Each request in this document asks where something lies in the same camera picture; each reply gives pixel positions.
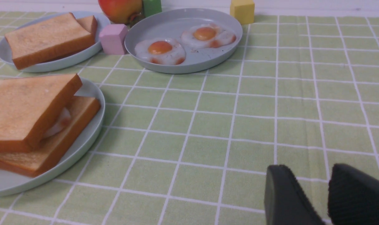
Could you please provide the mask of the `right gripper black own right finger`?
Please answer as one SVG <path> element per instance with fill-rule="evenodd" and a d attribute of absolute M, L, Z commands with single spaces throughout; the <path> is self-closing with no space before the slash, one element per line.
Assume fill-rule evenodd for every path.
<path fill-rule="evenodd" d="M 328 216 L 334 225 L 379 225 L 379 180 L 350 165 L 334 164 Z"/>

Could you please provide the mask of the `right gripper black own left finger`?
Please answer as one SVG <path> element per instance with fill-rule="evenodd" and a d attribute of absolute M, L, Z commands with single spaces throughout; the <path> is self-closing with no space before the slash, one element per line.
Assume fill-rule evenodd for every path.
<path fill-rule="evenodd" d="M 286 165 L 268 166 L 264 208 L 267 225 L 325 224 Z"/>

